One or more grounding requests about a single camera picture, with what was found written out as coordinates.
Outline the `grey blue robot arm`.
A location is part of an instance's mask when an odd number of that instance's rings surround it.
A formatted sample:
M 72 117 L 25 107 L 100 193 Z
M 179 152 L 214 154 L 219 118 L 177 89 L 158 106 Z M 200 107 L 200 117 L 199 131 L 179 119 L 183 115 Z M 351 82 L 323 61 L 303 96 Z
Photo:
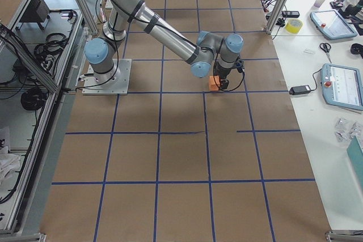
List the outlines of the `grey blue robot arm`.
M 196 43 L 191 42 L 156 12 L 144 0 L 110 0 L 113 8 L 103 25 L 103 36 L 86 43 L 85 56 L 90 63 L 97 85 L 116 81 L 121 70 L 113 60 L 126 35 L 127 24 L 135 23 L 191 67 L 191 73 L 203 78 L 211 71 L 218 90 L 228 91 L 227 76 L 233 69 L 244 74 L 240 58 L 243 38 L 232 33 L 226 37 L 208 31 L 199 33 Z

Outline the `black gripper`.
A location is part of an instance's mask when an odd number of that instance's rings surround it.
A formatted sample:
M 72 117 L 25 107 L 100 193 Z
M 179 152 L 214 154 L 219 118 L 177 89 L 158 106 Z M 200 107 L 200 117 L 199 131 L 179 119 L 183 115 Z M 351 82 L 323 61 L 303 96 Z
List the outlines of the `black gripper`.
M 218 76 L 218 81 L 216 81 L 216 83 L 220 84 L 220 86 L 218 87 L 220 91 L 227 91 L 229 85 L 229 80 L 227 79 L 227 76 L 234 69 L 236 69 L 238 73 L 243 74 L 243 61 L 236 60 L 231 68 L 222 67 L 219 61 L 214 62 L 213 75 Z

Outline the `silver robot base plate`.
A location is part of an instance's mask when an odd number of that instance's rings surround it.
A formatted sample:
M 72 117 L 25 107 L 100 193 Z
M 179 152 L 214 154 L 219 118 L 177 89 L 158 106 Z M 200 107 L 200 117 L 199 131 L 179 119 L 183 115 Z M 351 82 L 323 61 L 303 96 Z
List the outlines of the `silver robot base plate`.
M 82 88 L 84 95 L 127 95 L 129 88 L 132 60 L 128 58 L 113 59 L 114 67 L 106 74 L 94 72 L 91 65 L 85 78 L 85 86 Z

